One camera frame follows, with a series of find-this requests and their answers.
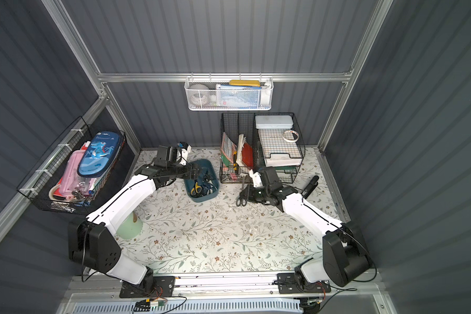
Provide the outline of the teal plastic storage box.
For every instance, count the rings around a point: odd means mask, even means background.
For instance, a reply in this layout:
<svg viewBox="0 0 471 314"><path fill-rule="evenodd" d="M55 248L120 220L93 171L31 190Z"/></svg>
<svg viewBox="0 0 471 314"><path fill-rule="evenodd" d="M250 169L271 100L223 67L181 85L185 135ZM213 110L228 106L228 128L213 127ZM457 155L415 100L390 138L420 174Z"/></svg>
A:
<svg viewBox="0 0 471 314"><path fill-rule="evenodd" d="M193 180L185 180L187 196L196 203L202 203L218 196L220 182L212 163L208 159L193 162L200 168L199 176Z"/></svg>

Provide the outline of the all black scissors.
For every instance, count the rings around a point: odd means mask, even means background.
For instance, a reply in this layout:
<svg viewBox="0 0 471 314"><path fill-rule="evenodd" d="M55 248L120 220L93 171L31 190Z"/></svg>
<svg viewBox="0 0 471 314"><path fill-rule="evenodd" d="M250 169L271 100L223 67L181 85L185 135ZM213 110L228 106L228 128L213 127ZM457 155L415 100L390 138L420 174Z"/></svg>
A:
<svg viewBox="0 0 471 314"><path fill-rule="evenodd" d="M212 194L214 191L216 191L216 186L212 182L212 178L209 175L209 172L205 172L203 180L202 180L202 187L203 187L203 192L202 194L204 196Z"/></svg>

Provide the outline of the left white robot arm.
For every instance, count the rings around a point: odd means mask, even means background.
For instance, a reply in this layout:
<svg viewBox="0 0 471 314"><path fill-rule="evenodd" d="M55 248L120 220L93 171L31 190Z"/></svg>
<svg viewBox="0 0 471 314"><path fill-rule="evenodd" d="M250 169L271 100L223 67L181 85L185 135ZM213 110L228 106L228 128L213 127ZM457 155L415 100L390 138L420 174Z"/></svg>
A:
<svg viewBox="0 0 471 314"><path fill-rule="evenodd" d="M99 209L68 226L68 257L83 268L125 281L150 293L153 270L126 256L115 239L117 230L134 209L159 188L176 179L196 179L200 166L189 162L192 147L180 142L159 147L153 162L140 166L128 183Z"/></svg>

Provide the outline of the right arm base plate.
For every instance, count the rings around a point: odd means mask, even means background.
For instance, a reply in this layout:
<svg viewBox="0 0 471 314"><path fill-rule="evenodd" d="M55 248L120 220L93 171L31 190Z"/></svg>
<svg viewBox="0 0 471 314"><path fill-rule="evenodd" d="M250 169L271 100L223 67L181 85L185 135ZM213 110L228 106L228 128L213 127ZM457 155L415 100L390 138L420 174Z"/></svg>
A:
<svg viewBox="0 0 471 314"><path fill-rule="evenodd" d="M278 273L277 279L273 281L273 284L277 285L280 294L325 294L331 291L328 281L310 283L297 273Z"/></svg>

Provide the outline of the yellow black scissors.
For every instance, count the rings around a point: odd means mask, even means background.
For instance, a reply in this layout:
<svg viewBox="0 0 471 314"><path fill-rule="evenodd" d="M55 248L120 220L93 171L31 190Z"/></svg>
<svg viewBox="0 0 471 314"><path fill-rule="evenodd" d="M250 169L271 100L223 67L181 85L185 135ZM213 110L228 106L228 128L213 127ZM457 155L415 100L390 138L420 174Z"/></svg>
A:
<svg viewBox="0 0 471 314"><path fill-rule="evenodd" d="M202 196L202 191L203 191L203 187L199 184L198 180L196 179L194 181L194 186L190 190L190 195L192 197L197 198L199 196Z"/></svg>

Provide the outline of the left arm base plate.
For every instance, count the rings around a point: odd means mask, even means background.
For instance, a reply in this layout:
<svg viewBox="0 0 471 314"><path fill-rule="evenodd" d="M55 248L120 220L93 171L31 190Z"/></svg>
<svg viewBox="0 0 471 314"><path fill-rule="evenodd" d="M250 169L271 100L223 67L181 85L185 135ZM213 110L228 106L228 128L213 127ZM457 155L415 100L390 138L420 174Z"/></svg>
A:
<svg viewBox="0 0 471 314"><path fill-rule="evenodd" d="M120 298L168 298L173 295L176 277L147 277L139 285L124 281L119 293Z"/></svg>

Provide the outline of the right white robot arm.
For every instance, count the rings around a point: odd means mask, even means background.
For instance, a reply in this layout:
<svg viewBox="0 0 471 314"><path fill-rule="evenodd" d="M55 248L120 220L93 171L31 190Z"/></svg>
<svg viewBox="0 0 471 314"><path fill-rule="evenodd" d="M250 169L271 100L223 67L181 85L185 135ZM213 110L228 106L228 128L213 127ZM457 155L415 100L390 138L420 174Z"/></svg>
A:
<svg viewBox="0 0 471 314"><path fill-rule="evenodd" d="M303 190L283 184L273 167L251 170L247 178L252 183L239 194L244 202L274 206L322 239L322 257L295 268L299 285L329 281L344 287L370 268L377 269L356 224L333 218L307 200L318 186L317 175Z"/></svg>

